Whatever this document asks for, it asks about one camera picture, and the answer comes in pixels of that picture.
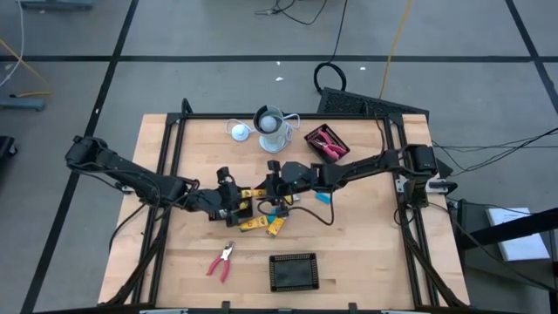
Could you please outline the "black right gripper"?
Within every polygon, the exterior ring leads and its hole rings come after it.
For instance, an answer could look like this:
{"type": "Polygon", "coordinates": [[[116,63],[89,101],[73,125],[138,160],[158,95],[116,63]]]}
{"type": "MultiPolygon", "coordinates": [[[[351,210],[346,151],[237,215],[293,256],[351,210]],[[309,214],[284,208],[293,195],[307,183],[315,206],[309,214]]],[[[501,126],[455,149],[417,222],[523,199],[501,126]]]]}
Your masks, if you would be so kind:
{"type": "Polygon", "coordinates": [[[316,174],[309,167],[296,161],[285,162],[282,166],[278,160],[268,162],[270,173],[255,187],[266,190],[267,195],[258,195],[259,202],[268,202],[276,208],[276,217],[289,215],[289,206],[293,196],[311,190],[316,182],[316,174]]]}

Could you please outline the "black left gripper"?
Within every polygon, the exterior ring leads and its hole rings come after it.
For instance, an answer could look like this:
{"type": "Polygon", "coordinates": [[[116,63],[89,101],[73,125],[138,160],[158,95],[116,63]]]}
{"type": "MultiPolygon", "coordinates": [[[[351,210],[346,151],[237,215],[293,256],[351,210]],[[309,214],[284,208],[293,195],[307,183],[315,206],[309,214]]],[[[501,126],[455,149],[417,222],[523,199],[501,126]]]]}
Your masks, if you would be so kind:
{"type": "Polygon", "coordinates": [[[216,191],[220,196],[220,200],[215,206],[213,218],[224,221],[228,228],[236,226],[239,223],[239,219],[251,218],[253,216],[253,209],[239,209],[239,206],[240,202],[251,200],[254,196],[242,196],[240,194],[235,178],[230,174],[228,167],[221,167],[216,174],[218,182],[216,191]]]}

